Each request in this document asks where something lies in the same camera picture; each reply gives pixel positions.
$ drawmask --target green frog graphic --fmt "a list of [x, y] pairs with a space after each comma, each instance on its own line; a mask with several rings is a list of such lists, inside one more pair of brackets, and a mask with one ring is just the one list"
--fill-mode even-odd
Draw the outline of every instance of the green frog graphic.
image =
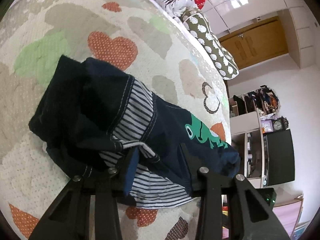
[[207, 140], [210, 142], [210, 148], [213, 149], [213, 144], [216, 143], [218, 147], [224, 146], [228, 148], [228, 144], [220, 140], [220, 137], [213, 131], [211, 131], [206, 125], [191, 114], [192, 124], [186, 124], [185, 128], [187, 130], [189, 138], [192, 140], [194, 137], [200, 143], [205, 143]]

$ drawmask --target television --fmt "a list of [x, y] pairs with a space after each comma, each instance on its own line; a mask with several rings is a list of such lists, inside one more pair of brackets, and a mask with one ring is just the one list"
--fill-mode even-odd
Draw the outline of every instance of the television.
[[267, 133], [268, 177], [267, 186], [294, 181], [294, 151], [291, 131]]

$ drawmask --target striped fabric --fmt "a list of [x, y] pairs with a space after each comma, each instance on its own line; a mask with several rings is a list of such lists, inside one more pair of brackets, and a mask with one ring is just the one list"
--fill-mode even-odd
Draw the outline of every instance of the striped fabric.
[[[100, 156], [108, 167], [114, 167], [123, 154], [101, 152]], [[138, 164], [130, 195], [135, 198], [137, 207], [146, 209], [173, 208], [192, 200], [184, 187], [152, 173], [141, 164]]]
[[[156, 162], [157, 154], [140, 141], [153, 114], [152, 92], [142, 82], [134, 80], [124, 115], [112, 135], [124, 149], [139, 147], [145, 158], [153, 158]], [[123, 154], [101, 152], [100, 156], [108, 167], [114, 167]], [[192, 200], [184, 187], [152, 173], [141, 164], [138, 164], [130, 195], [135, 198], [138, 207], [147, 209], [178, 207]]]

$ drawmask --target patterned bedsheet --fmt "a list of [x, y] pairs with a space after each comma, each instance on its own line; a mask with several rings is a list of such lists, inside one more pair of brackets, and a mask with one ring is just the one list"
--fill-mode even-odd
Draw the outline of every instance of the patterned bedsheet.
[[[61, 54], [111, 62], [231, 143], [221, 76], [150, 1], [21, 0], [0, 22], [0, 209], [21, 239], [69, 180], [28, 129]], [[197, 202], [119, 205], [123, 239], [194, 239]]]

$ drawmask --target polka dot pillow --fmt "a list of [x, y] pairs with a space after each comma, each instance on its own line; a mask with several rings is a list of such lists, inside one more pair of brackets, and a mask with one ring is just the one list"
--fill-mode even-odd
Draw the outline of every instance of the polka dot pillow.
[[188, 7], [180, 20], [188, 31], [202, 44], [223, 79], [229, 80], [239, 74], [233, 56], [221, 46], [212, 33], [209, 22], [201, 10]]

